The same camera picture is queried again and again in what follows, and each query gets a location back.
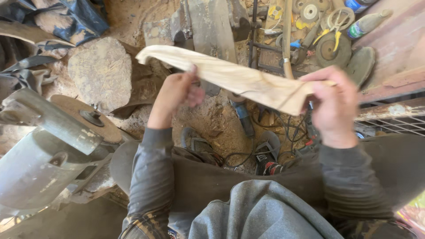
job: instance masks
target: pliers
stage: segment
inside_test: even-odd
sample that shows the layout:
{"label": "pliers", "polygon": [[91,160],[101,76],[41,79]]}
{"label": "pliers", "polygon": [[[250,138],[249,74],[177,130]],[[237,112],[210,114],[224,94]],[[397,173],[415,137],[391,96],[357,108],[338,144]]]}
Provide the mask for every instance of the pliers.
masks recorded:
{"label": "pliers", "polygon": [[328,34],[329,32],[335,30],[335,48],[333,53],[335,53],[338,49],[338,45],[340,43],[340,37],[342,35],[342,33],[340,32],[340,27],[344,24],[344,22],[347,20],[347,18],[349,17],[349,15],[347,15],[344,20],[342,20],[341,22],[340,20],[340,16],[341,16],[341,11],[337,17],[337,20],[335,21],[334,26],[329,30],[326,29],[323,31],[323,33],[313,42],[313,45],[316,44],[324,35]]}

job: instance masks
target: person's right hand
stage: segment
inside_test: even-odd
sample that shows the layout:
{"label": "person's right hand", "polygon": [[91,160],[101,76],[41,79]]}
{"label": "person's right hand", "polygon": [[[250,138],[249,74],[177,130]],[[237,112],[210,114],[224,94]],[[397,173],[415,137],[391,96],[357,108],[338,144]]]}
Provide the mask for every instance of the person's right hand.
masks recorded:
{"label": "person's right hand", "polygon": [[[347,74],[335,66],[310,73],[300,80],[317,81],[313,85],[312,121],[319,130],[322,144],[331,148],[352,148],[358,144],[354,118],[358,113],[357,87]],[[330,80],[335,86],[320,82]]]}

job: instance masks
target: wood scrap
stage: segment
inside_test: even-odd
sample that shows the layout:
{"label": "wood scrap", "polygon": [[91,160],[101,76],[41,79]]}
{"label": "wood scrap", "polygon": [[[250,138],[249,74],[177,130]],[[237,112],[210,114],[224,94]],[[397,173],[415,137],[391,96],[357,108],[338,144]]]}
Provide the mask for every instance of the wood scrap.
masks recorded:
{"label": "wood scrap", "polygon": [[37,45],[45,41],[54,41],[68,46],[75,46],[35,26],[27,26],[17,22],[0,21],[0,35],[14,37]]}
{"label": "wood scrap", "polygon": [[146,64],[150,57],[184,71],[195,64],[200,78],[294,116],[301,113],[306,97],[313,94],[313,82],[282,78],[175,46],[147,46],[137,54],[136,59]]}
{"label": "wood scrap", "polygon": [[274,38],[270,38],[264,41],[265,44],[270,45],[272,42],[274,42],[276,40],[277,37]]}

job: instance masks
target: bolt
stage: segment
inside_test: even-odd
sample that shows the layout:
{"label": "bolt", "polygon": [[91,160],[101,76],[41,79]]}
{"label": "bolt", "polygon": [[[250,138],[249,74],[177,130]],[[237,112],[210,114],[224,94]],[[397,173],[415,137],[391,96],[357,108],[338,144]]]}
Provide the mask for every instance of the bolt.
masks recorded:
{"label": "bolt", "polygon": [[93,117],[94,119],[98,119],[100,117],[100,113],[97,111],[92,111],[90,113],[88,113],[91,117]]}

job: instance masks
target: person's left hand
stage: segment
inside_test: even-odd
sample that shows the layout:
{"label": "person's left hand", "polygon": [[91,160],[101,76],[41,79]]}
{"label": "person's left hand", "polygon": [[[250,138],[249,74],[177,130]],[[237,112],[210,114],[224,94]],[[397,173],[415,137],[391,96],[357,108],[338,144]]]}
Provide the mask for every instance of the person's left hand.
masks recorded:
{"label": "person's left hand", "polygon": [[205,98],[205,90],[198,87],[197,67],[190,71],[169,75],[162,85],[147,122],[148,128],[165,129],[171,127],[173,114],[181,104],[187,102],[190,107],[200,105]]}

